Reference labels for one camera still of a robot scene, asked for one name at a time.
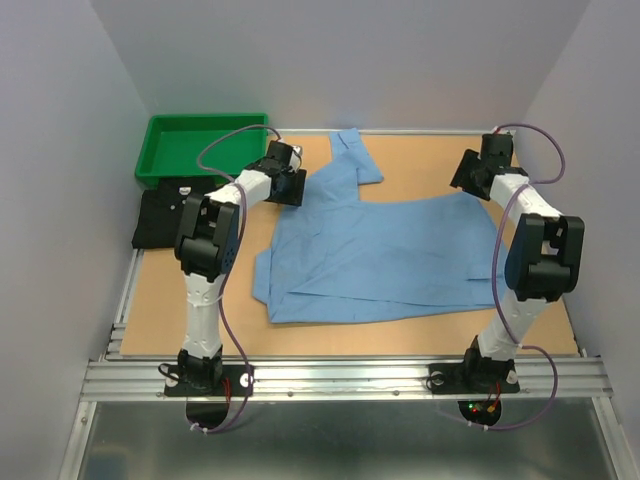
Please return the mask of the light blue long sleeve shirt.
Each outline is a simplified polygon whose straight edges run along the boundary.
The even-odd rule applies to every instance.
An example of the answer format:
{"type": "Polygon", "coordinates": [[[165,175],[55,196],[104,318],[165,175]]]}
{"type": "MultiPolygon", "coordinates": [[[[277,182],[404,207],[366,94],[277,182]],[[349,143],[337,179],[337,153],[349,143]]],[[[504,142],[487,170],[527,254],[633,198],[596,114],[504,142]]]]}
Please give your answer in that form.
{"type": "Polygon", "coordinates": [[[286,207],[255,260],[253,296],[274,324],[370,323],[494,305],[496,227],[463,192],[409,202],[361,200],[384,177],[355,129],[329,136],[331,161],[286,207]]]}

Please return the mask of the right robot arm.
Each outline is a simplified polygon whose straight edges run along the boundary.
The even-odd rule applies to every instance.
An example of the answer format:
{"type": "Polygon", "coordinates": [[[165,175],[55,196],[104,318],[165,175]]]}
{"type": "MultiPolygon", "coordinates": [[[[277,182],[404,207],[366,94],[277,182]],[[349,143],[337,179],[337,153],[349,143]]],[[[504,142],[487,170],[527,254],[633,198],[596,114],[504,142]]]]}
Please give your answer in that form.
{"type": "Polygon", "coordinates": [[[463,384],[482,390],[513,374],[516,353],[538,316],[578,283],[585,223],[552,207],[524,169],[512,165],[513,136],[503,127],[467,150],[451,181],[503,209],[491,261],[496,315],[465,352],[463,384]]]}

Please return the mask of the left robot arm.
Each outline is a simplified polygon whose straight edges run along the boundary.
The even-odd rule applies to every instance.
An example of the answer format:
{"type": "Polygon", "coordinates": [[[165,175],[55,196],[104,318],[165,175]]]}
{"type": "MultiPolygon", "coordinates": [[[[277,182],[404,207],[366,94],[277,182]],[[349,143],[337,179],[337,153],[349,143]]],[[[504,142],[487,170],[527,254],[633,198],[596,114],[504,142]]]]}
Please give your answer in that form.
{"type": "Polygon", "coordinates": [[[235,179],[186,199],[174,248],[186,283],[187,305],[176,379],[199,393],[213,393],[222,384],[222,289],[239,251],[246,214],[263,201],[300,206],[306,178],[301,165],[300,146],[273,140],[266,155],[235,179]]]}

